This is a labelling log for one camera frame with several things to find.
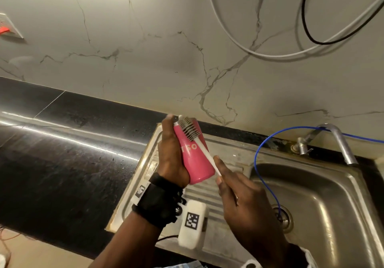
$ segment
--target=person's right hand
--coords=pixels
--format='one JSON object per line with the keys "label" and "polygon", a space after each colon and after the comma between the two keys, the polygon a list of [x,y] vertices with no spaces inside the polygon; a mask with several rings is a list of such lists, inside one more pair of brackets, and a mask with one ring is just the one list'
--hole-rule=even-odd
{"label": "person's right hand", "polygon": [[244,174],[229,170],[218,156],[214,160],[222,175],[216,183],[231,231],[263,268],[284,267],[289,244],[264,188]]}

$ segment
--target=red plug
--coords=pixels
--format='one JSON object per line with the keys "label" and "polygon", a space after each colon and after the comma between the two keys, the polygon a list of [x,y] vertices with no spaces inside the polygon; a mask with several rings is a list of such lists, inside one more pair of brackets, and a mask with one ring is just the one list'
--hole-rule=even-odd
{"label": "red plug", "polygon": [[7,28],[7,27],[0,27],[0,35],[1,35],[2,33],[7,33],[7,32],[10,32],[10,29],[9,29],[9,28]]}

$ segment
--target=white brush handle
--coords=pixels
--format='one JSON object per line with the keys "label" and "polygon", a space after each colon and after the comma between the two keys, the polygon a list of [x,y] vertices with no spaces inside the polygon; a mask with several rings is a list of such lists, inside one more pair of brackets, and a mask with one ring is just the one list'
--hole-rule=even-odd
{"label": "white brush handle", "polygon": [[195,143],[199,146],[199,148],[201,149],[201,151],[203,151],[203,154],[207,157],[209,163],[211,163],[211,165],[213,166],[213,168],[215,169],[216,173],[221,176],[221,173],[220,171],[218,170],[218,168],[216,167],[216,164],[215,164],[215,161],[213,159],[213,157],[211,156],[211,154],[209,154],[209,151],[205,148],[204,144],[200,141],[199,137],[197,137],[195,139]]}

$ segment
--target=qr-like marker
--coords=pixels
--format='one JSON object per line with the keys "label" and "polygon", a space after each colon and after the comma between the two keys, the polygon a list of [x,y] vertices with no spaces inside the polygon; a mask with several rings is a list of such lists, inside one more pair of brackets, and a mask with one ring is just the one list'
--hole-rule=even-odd
{"label": "qr-like marker", "polygon": [[136,191],[135,196],[138,197],[138,198],[140,198],[141,195],[143,194],[144,190],[145,190],[145,187],[144,187],[143,185],[140,185],[140,187],[139,187],[138,190]]}
{"label": "qr-like marker", "polygon": [[197,230],[197,224],[199,223],[199,215],[194,214],[192,212],[187,213],[187,218],[185,220],[185,226],[187,228],[192,228]]}

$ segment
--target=faucet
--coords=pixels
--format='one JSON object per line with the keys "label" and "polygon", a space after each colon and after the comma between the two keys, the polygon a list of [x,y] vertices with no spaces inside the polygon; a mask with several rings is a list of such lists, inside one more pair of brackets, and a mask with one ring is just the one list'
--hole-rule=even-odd
{"label": "faucet", "polygon": [[[344,161],[345,163],[347,163],[347,165],[358,164],[347,141],[343,136],[343,133],[337,126],[333,124],[325,123],[325,124],[318,125],[317,127],[322,128],[323,130],[328,129],[332,132],[332,134],[336,138],[337,143],[339,144],[341,153],[343,154],[343,157],[344,157]],[[291,147],[292,151],[296,154],[307,155],[309,153],[308,144],[323,130],[313,130],[308,135],[306,135],[305,138],[303,137],[297,138],[297,143]]]}

